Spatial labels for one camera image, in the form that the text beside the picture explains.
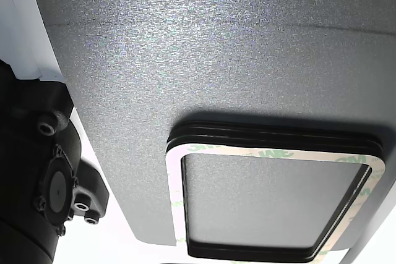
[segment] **black bracket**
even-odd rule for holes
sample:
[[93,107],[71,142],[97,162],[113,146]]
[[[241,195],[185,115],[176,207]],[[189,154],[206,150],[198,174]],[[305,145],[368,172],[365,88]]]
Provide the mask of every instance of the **black bracket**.
[[[65,84],[17,80],[0,61],[0,225],[16,239],[0,244],[6,261],[51,263],[65,221],[77,215],[97,224],[106,213],[109,192],[81,160],[73,107]],[[36,250],[23,255],[26,242]]]

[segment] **textured gray surface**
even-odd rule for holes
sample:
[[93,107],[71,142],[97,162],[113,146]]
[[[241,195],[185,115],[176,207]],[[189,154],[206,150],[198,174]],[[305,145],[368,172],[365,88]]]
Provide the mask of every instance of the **textured gray surface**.
[[312,247],[360,167],[188,155],[189,238],[213,244]]
[[[142,241],[175,244],[164,152],[184,116],[396,128],[396,0],[37,1],[106,178]],[[364,131],[384,141],[388,168],[336,249],[353,245],[395,180],[387,134]]]

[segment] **bolt hole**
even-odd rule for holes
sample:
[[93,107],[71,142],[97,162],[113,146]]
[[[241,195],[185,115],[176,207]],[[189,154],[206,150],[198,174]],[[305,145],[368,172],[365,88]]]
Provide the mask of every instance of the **bolt hole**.
[[47,136],[54,135],[54,133],[55,133],[54,129],[45,123],[40,123],[40,125],[38,126],[38,129],[40,130],[41,134],[47,135]]
[[91,219],[91,218],[86,218],[85,221],[86,221],[88,224],[92,224],[92,225],[96,225],[96,224],[98,223],[97,220]]
[[89,207],[83,203],[75,203],[74,207],[76,207],[80,211],[89,211]]

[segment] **white surface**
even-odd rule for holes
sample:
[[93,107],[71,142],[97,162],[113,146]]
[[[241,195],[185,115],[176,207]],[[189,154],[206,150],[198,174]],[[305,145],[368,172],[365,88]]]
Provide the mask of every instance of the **white surface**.
[[[35,0],[0,0],[0,59],[12,66],[19,79],[63,80]],[[99,168],[76,112],[72,121],[79,126],[79,134],[83,138],[83,158]],[[350,254],[364,247],[395,201],[396,188],[393,187]],[[175,247],[148,245],[136,240],[113,195],[107,215],[98,225],[88,225],[77,217],[66,223],[66,228],[66,236],[59,240],[55,264],[213,262],[180,258]],[[393,259],[391,244],[395,230],[394,210],[354,263],[393,263],[394,260],[390,259]],[[322,263],[340,263],[345,254],[346,251],[330,252]]]

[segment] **screw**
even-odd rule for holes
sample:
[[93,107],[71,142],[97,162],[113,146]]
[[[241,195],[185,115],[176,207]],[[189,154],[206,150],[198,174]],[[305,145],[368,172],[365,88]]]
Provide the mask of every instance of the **screw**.
[[39,197],[37,198],[37,210],[38,211],[44,211],[45,210],[45,198],[44,197]]
[[76,177],[73,177],[73,188],[77,188],[79,185],[79,179]]
[[66,227],[65,227],[64,225],[60,225],[60,227],[58,227],[58,228],[56,229],[56,234],[57,234],[58,236],[65,236],[65,234],[66,234]]
[[61,157],[62,156],[62,148],[59,145],[56,146],[55,155],[57,157]]

